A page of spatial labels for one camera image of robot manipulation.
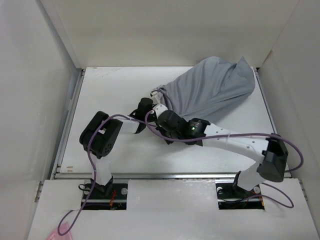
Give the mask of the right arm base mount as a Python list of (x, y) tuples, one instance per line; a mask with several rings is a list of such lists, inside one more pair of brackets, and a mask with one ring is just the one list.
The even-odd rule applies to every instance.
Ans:
[(219, 210), (264, 210), (260, 185), (252, 190), (235, 186), (233, 179), (215, 181), (217, 205)]

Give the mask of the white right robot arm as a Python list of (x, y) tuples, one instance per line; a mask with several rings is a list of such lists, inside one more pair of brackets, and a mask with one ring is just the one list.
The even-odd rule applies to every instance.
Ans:
[(242, 136), (204, 119), (186, 121), (174, 111), (159, 106), (154, 111), (157, 130), (168, 144), (180, 141), (187, 145), (214, 147), (254, 160), (253, 165), (236, 174), (231, 185), (235, 196), (243, 197), (265, 181), (281, 183), (284, 180), (288, 150), (278, 135), (267, 138)]

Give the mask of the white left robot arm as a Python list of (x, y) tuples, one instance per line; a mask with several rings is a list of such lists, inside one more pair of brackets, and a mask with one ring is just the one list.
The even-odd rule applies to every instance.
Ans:
[(108, 155), (118, 135), (142, 132), (146, 128), (145, 116), (153, 106), (153, 100), (144, 97), (129, 116), (120, 114), (109, 116), (103, 111), (98, 111), (81, 133), (79, 142), (87, 152), (92, 166), (92, 192), (99, 197), (104, 199), (112, 193), (113, 176)]

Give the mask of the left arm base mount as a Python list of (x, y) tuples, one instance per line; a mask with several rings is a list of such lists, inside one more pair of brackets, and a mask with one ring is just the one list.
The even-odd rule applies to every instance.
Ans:
[(85, 200), (90, 192), (91, 183), (86, 181), (79, 184), (78, 189), (82, 191), (80, 207), (84, 204), (83, 210), (122, 211), (127, 209), (127, 182), (114, 181), (107, 186), (105, 192), (99, 191), (95, 186), (87, 201)]

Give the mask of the grey fabric pillowcase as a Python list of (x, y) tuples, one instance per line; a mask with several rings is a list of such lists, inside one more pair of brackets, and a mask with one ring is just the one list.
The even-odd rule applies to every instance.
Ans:
[(244, 57), (232, 63), (211, 56), (157, 90), (160, 102), (185, 120), (199, 118), (216, 124), (255, 87), (253, 70)]

